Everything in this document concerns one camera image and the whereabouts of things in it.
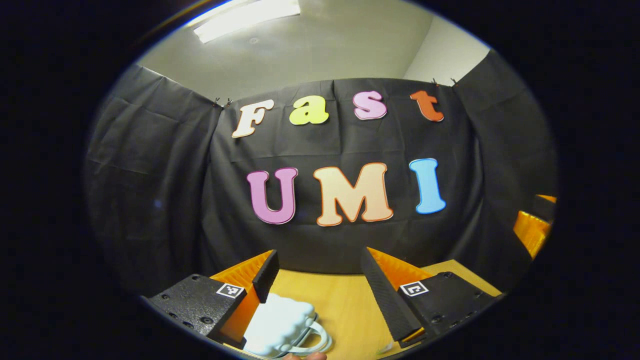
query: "foam letter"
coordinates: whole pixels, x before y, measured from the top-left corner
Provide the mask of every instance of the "foam letter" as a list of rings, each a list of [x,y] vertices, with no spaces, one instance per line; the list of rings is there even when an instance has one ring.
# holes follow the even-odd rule
[[[296,100],[293,107],[296,108],[289,115],[289,121],[294,125],[304,125],[308,122],[311,124],[320,124],[329,118],[329,113],[324,111],[326,101],[324,97],[318,95],[305,96]]]
[[[447,205],[440,197],[436,167],[438,167],[436,159],[418,159],[409,163],[409,168],[418,177],[420,204],[415,207],[415,210],[420,214],[436,213]]]
[[[437,112],[433,108],[433,105],[438,103],[438,99],[433,96],[429,96],[426,91],[420,90],[418,92],[414,92],[411,94],[411,98],[418,101],[418,107],[420,108],[422,116],[435,122],[439,122],[444,119],[444,114]]]
[[[276,170],[275,177],[280,179],[280,191],[282,192],[282,208],[274,211],[267,205],[266,182],[269,173],[266,171],[255,171],[246,176],[251,184],[251,203],[253,212],[260,220],[268,224],[284,224],[293,218],[296,213],[296,198],[293,192],[293,179],[298,176],[298,169],[285,167]]]
[[[271,110],[273,105],[273,100],[265,100],[255,104],[244,105],[240,108],[240,121],[238,121],[238,127],[231,134],[231,137],[241,138],[253,134],[255,129],[252,126],[252,122],[255,121],[255,124],[259,125],[264,118],[264,109]]]
[[[336,206],[350,222],[358,218],[362,202],[366,203],[362,220],[382,221],[391,218],[394,211],[387,203],[385,190],[385,172],[383,163],[368,163],[360,170],[356,186],[351,186],[342,171],[337,167],[323,167],[314,172],[314,178],[320,182],[322,191],[322,215],[316,220],[320,226],[335,226],[342,222]]]
[[[380,100],[382,95],[378,92],[358,92],[353,96],[353,104],[358,107],[353,112],[360,120],[380,119],[387,114],[387,107]]]

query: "white object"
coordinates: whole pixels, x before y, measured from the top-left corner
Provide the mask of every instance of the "white object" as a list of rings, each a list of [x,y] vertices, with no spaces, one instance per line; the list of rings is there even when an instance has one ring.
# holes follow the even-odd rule
[[[282,357],[288,352],[305,356],[326,351],[333,340],[316,320],[313,305],[270,293],[267,301],[258,305],[244,332],[244,350],[268,359]],[[320,342],[313,347],[298,347],[311,333],[320,335]]]
[[[215,38],[261,22],[299,14],[300,4],[298,0],[260,0],[248,4],[243,1],[238,6],[232,6],[219,14],[214,13],[214,15],[211,15],[211,13],[205,13],[201,15],[206,15],[209,20],[195,28],[193,32],[198,35],[198,38],[204,44]]]

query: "hand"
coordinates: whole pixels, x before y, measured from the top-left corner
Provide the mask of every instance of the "hand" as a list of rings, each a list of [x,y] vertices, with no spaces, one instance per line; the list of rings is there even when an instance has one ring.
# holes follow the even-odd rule
[[[283,360],[301,360],[300,356],[295,356],[292,353],[288,353]],[[307,356],[305,360],[326,360],[326,355],[321,352],[314,352],[313,354]]]

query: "ceiling light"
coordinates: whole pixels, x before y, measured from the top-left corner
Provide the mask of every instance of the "ceiling light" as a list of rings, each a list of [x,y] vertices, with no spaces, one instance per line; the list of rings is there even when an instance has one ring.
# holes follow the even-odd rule
[[[252,3],[247,3],[247,0],[240,0],[240,2],[234,3],[234,1],[230,1],[211,10],[211,12],[218,10],[213,15],[210,14],[211,12],[207,12],[190,22],[196,23],[198,18],[202,17],[204,19],[205,15],[209,18],[205,24],[193,30],[203,44],[261,22],[300,14],[298,0],[259,0]]]

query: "white wall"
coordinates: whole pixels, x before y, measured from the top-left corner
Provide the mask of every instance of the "white wall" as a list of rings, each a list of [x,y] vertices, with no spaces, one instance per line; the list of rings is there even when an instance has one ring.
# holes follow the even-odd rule
[[[451,78],[460,80],[489,52],[489,47],[456,25],[434,16],[405,79],[453,85]]]

